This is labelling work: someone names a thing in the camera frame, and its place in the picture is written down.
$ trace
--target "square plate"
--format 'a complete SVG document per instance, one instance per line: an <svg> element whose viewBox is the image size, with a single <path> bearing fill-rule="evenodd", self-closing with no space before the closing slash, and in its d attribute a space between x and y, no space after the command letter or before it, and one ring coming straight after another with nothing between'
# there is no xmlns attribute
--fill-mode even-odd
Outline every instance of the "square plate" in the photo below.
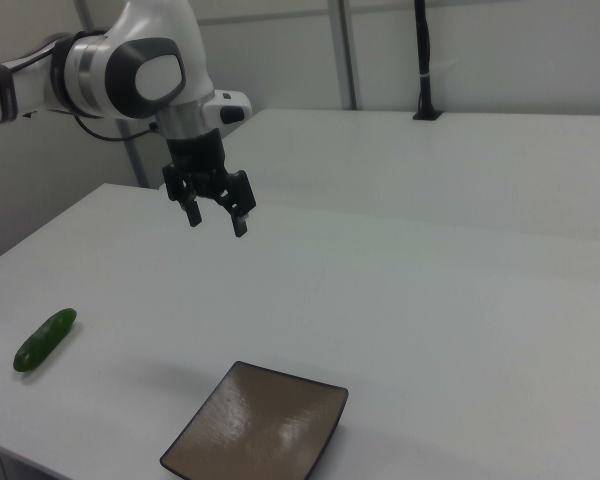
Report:
<svg viewBox="0 0 600 480"><path fill-rule="evenodd" d="M349 392L236 362L160 463L187 480L305 480Z"/></svg>

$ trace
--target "cucumber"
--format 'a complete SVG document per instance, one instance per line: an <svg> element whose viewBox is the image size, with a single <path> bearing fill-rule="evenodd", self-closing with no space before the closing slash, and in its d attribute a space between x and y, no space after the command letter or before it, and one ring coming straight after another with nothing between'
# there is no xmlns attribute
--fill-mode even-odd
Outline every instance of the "cucumber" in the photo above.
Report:
<svg viewBox="0 0 600 480"><path fill-rule="evenodd" d="M66 308L44 322L16 353L13 359L16 372L29 372L40 366L67 336L77 315L74 309Z"/></svg>

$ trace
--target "white wall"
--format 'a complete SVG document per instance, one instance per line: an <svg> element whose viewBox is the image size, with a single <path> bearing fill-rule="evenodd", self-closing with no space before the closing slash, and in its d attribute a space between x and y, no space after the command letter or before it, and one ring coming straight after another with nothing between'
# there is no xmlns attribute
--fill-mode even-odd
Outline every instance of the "white wall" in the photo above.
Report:
<svg viewBox="0 0 600 480"><path fill-rule="evenodd" d="M413 110L412 0L351 0L361 103ZM600 0L430 0L434 104L600 115Z"/></svg>
<svg viewBox="0 0 600 480"><path fill-rule="evenodd" d="M419 92L413 0L349 1L361 106L413 110ZM111 11L112 3L90 2L94 11ZM321 12L327 5L322 0L192 3L203 23ZM600 0L427 0L427 9L436 106L459 112L600 115ZM288 19L254 22L253 28L203 27L210 70L219 83L251 90L260 107L339 108L333 69L316 71L308 84L302 72L289 69L309 38L307 48L323 55L316 65L324 66L333 42L322 20L297 19L289 35L284 35ZM272 55L270 45L263 48L266 40L288 49L287 58ZM245 72L244 63L235 61L240 51L253 71ZM253 59L264 60L264 68ZM276 67L289 75L272 75ZM260 82L256 69L263 72Z"/></svg>
<svg viewBox="0 0 600 480"><path fill-rule="evenodd" d="M70 1L0 0L0 61L51 33L79 30ZM135 185L124 147L50 113L0 125L0 255L104 182Z"/></svg>

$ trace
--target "table surface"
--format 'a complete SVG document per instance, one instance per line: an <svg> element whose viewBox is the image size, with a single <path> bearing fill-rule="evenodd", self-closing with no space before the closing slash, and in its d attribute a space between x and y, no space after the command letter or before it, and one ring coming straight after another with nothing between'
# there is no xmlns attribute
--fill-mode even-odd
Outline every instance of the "table surface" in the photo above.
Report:
<svg viewBox="0 0 600 480"><path fill-rule="evenodd" d="M266 111L226 149L259 200L242 239L105 185L0 258L0 448L174 478L242 360L349 389L316 480L600 479L600 118Z"/></svg>

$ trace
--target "black cable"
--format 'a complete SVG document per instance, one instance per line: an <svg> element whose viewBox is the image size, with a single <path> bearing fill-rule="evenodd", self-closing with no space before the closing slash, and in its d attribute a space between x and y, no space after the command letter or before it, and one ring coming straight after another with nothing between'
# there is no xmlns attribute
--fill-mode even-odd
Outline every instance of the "black cable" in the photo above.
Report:
<svg viewBox="0 0 600 480"><path fill-rule="evenodd" d="M91 130L89 127L87 127L84 124L84 122L80 119L80 117L74 115L73 118L76 119L76 122L78 122L78 125L80 125L80 127L85 132L87 132L92 137L95 137L98 140L103 140L105 142L128 142L128 141L131 141L131 140L135 140L136 138L143 137L143 136L145 136L145 135L147 135L149 133L156 132L158 130L158 125L156 125L155 123L151 123L149 125L149 130L145 130L143 132L136 133L135 135L130 135L128 137L112 138L112 137L105 137L104 135L100 135L99 133L94 132L93 130Z"/></svg>
<svg viewBox="0 0 600 480"><path fill-rule="evenodd" d="M9 70L11 70L11 73L16 73L19 72L20 70L23 70L27 67L30 67L31 65L33 65L34 63L42 60L45 57L48 57L49 55L51 55L51 53L53 52L53 49L50 48L49 50L47 50L46 52L42 52L39 55L36 55L35 57L31 57L29 60L27 60L26 62L23 62L19 65L16 65L15 67L10 68Z"/></svg>
<svg viewBox="0 0 600 480"><path fill-rule="evenodd" d="M0 458L0 468L2 469L2 476L4 477L4 480L9 480L9 477L7 476L7 469L4 466L2 458Z"/></svg>

